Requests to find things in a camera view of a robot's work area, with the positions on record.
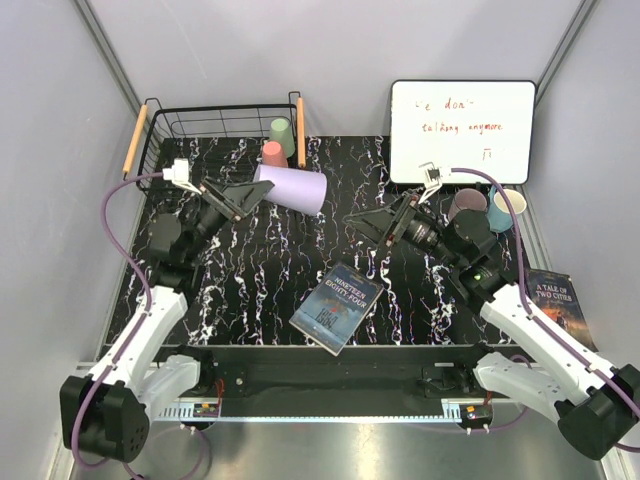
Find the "purple plastic cup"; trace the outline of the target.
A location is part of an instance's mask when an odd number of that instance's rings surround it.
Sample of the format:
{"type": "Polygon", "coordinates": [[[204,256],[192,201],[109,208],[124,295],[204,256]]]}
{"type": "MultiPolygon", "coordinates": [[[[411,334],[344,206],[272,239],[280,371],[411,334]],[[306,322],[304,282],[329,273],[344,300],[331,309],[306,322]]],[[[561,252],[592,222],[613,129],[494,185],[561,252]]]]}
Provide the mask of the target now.
{"type": "Polygon", "coordinates": [[[273,184],[267,201],[311,216],[321,211],[328,186],[323,173],[269,165],[259,165],[253,181],[273,184]]]}

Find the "pink ceramic mug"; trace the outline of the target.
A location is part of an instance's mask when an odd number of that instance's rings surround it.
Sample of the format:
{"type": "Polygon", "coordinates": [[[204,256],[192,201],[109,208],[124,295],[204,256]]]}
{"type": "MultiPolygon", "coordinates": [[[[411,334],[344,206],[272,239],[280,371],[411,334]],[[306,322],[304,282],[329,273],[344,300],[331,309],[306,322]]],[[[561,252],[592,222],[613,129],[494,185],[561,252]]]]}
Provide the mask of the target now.
{"type": "Polygon", "coordinates": [[[486,212],[487,207],[487,198],[481,191],[473,188],[461,189],[452,199],[447,218],[448,221],[451,222],[460,211],[473,210],[486,212]]]}

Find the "light blue mug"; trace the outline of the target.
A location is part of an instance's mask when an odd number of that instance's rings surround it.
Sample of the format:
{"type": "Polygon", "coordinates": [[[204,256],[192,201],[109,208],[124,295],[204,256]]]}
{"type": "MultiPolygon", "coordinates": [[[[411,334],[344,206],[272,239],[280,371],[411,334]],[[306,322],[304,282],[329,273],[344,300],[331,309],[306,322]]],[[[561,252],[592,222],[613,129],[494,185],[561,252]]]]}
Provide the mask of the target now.
{"type": "MultiPolygon", "coordinates": [[[[511,203],[514,213],[516,215],[522,214],[527,208],[525,197],[512,189],[505,189],[504,192],[511,203]]],[[[495,233],[503,233],[514,225],[509,207],[495,186],[489,192],[487,219],[490,230],[495,233]]]]}

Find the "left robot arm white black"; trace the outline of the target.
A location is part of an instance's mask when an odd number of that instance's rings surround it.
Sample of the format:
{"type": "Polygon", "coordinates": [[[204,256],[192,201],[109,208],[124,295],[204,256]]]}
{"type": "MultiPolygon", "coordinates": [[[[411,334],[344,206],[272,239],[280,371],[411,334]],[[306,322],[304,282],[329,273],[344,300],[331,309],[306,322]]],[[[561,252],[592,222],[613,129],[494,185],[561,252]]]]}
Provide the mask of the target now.
{"type": "Polygon", "coordinates": [[[221,184],[207,178],[197,189],[199,211],[188,221],[160,214],[149,228],[151,275],[141,281],[144,297],[104,357],[83,377],[68,377],[60,389],[63,442],[78,463],[83,454],[101,462],[133,461],[150,425],[180,394],[208,394],[216,372],[209,355],[191,349],[171,355],[148,371],[164,340],[198,295],[199,261],[227,223],[248,217],[273,189],[269,180],[221,184]]]}

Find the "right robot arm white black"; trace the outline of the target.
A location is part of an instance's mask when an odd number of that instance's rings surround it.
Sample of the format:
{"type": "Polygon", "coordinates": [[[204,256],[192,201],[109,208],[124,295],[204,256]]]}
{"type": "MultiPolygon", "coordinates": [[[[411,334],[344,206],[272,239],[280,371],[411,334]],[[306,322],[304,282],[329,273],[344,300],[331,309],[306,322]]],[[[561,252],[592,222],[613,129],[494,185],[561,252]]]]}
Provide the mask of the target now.
{"type": "Polygon", "coordinates": [[[617,367],[582,345],[550,319],[504,269],[497,239],[484,213],[463,210],[446,226],[403,195],[382,208],[347,215],[347,225],[371,241],[393,247],[404,241],[449,268],[457,303],[505,332],[539,371],[488,347],[454,371],[466,396],[482,390],[505,395],[557,425],[580,454],[601,460],[639,423],[639,371],[617,367]]]}

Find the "black marble pattern mat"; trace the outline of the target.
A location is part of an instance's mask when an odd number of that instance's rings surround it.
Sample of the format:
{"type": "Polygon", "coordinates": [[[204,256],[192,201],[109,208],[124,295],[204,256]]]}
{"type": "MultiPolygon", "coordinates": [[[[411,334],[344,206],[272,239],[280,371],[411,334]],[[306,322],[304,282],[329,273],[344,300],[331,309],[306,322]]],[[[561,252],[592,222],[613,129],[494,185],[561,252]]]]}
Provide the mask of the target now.
{"type": "MultiPolygon", "coordinates": [[[[383,287],[350,345],[512,343],[456,303],[442,262],[406,243],[376,250],[343,223],[352,212],[400,195],[388,173],[387,137],[311,137],[306,146],[307,167],[328,180],[321,213],[306,216],[264,202],[253,216],[224,226],[204,252],[199,295],[165,346],[310,344],[289,319],[337,262],[383,287]]],[[[160,213],[191,219],[200,202],[187,192],[151,191],[145,197],[131,253],[150,275],[152,220],[160,213]]]]}

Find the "pink plastic cup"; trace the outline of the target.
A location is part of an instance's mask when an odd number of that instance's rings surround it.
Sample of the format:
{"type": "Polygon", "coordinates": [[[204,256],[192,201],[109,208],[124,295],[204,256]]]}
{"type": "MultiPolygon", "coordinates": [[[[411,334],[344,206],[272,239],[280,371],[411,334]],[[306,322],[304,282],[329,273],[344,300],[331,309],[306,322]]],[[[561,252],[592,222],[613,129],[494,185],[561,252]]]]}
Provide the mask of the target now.
{"type": "Polygon", "coordinates": [[[276,141],[268,141],[263,145],[262,163],[266,166],[272,167],[288,167],[288,160],[280,143],[276,141]]]}

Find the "green plastic cup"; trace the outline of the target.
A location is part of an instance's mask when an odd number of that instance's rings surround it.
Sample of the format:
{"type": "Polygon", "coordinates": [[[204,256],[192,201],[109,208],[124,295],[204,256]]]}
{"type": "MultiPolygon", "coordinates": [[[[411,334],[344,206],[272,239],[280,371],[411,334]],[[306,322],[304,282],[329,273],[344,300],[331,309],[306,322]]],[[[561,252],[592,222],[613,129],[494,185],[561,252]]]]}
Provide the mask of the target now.
{"type": "Polygon", "coordinates": [[[280,144],[287,158],[295,153],[293,131],[288,119],[280,117],[271,122],[269,139],[280,144]]]}

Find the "Nineteen Eighty-Four book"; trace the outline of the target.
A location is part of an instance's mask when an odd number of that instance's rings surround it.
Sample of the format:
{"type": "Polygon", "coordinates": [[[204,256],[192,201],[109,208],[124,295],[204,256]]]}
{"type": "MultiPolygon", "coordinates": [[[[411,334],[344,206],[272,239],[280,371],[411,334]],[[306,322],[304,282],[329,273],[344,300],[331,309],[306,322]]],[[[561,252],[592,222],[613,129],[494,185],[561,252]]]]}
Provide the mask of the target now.
{"type": "Polygon", "coordinates": [[[304,299],[289,324],[338,356],[382,291],[383,287],[375,281],[338,262],[304,299]]]}

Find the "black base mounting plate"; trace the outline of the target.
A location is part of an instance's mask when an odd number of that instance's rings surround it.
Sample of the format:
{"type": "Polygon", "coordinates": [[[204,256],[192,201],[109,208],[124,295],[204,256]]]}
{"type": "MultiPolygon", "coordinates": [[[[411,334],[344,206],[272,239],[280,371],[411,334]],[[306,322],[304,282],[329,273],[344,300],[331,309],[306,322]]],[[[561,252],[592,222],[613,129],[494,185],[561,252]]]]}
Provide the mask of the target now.
{"type": "Polygon", "coordinates": [[[485,344],[462,346],[348,346],[333,356],[315,346],[164,346],[156,365],[173,354],[193,354],[205,378],[194,388],[204,396],[221,380],[226,399],[261,394],[401,391],[408,394],[483,397],[473,377],[485,344]]]}

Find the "Tale of Two Cities book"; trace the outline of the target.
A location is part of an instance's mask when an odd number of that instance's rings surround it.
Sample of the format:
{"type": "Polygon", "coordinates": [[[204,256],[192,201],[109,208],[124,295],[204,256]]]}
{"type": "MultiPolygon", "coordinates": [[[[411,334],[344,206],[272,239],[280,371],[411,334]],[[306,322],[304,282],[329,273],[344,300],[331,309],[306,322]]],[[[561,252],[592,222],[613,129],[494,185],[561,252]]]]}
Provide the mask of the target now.
{"type": "Polygon", "coordinates": [[[525,280],[528,297],[540,310],[584,347],[598,351],[569,275],[529,269],[525,280]]]}

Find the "white whiteboard black frame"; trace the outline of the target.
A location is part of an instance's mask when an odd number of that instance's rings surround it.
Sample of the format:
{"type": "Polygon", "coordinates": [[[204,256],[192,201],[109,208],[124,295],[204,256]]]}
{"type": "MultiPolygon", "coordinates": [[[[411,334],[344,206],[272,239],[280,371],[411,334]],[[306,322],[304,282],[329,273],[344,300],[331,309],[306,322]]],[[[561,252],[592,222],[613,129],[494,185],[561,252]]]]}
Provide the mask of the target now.
{"type": "Polygon", "coordinates": [[[397,80],[390,94],[389,177],[419,184],[429,163],[529,178],[537,86],[531,80],[397,80]]]}

